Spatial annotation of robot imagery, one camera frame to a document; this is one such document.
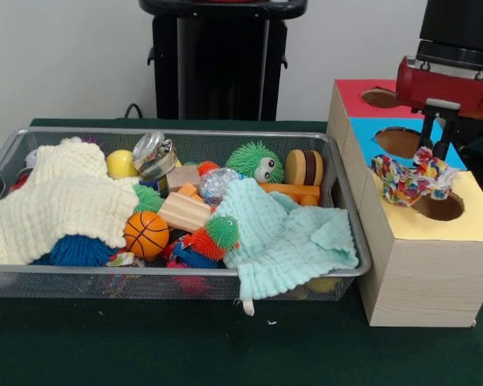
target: yellow box face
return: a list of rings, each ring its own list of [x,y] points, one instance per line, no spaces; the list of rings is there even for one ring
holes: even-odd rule
[[[372,173],[378,194],[382,181]],[[455,220],[432,220],[413,207],[399,207],[381,198],[383,210],[396,239],[483,241],[483,191],[469,171],[455,178],[453,192],[464,204],[463,214]]]

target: white wall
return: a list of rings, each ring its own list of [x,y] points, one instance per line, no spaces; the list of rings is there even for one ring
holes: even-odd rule
[[[325,120],[334,78],[394,77],[426,0],[310,0],[288,22],[279,120]],[[0,0],[0,142],[34,117],[155,115],[151,16],[136,0]]]
[[[419,44],[427,0],[310,0],[287,22],[279,120],[327,119],[336,78],[395,78]]]

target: circular hole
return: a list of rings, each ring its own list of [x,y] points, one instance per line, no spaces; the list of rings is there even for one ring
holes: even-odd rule
[[[392,109],[401,105],[397,100],[395,92],[380,87],[364,91],[361,94],[361,99],[368,105],[379,107],[380,109]]]
[[[425,195],[411,207],[427,218],[438,221],[451,221],[464,213],[464,202],[454,193],[443,200]]]
[[[388,127],[376,134],[376,141],[388,154],[413,158],[419,147],[420,133],[405,127]]]

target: green spiky ball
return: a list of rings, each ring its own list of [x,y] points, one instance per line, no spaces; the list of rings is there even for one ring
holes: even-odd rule
[[[206,223],[205,228],[215,244],[225,251],[233,249],[240,238],[238,222],[231,216],[215,216]]]
[[[275,168],[270,173],[268,183],[282,183],[284,180],[283,164],[279,161],[278,156],[269,150],[262,142],[249,142],[246,145],[235,150],[231,154],[225,167],[233,169],[246,177],[254,178],[254,172],[260,167],[263,158],[272,158],[275,162]]]
[[[164,199],[161,198],[158,191],[155,191],[151,187],[140,185],[139,183],[134,185],[133,188],[139,199],[138,206],[134,209],[134,213],[138,213],[139,211],[159,211],[161,205],[164,203]]]

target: yellow ball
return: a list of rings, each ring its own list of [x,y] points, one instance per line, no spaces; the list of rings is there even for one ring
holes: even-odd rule
[[[115,150],[105,159],[107,174],[112,179],[135,177],[138,171],[132,165],[132,152],[128,150]]]
[[[341,282],[339,277],[318,277],[311,279],[306,283],[309,290],[317,294],[328,294],[332,292],[338,283]]]

